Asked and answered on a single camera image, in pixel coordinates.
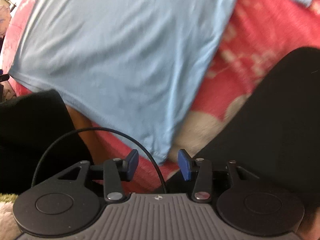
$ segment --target silver rivet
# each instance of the silver rivet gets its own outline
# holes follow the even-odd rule
[[[120,200],[123,195],[120,192],[111,192],[107,195],[107,198],[110,200]]]
[[[208,192],[199,191],[199,192],[195,193],[195,198],[197,200],[206,200],[206,199],[210,198],[210,194]]]

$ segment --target person's leg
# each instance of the person's leg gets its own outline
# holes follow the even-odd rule
[[[307,209],[308,203],[320,206],[319,99],[320,50],[297,49],[270,71],[233,120],[194,158],[209,159],[215,167],[236,160],[300,193]],[[189,184],[182,181],[180,172],[171,177],[171,192],[185,192]]]
[[[0,104],[0,192],[19,194],[31,185],[39,158],[59,136],[74,130],[60,95],[31,94]],[[38,182],[81,160],[92,161],[78,135],[57,144],[44,160]]]

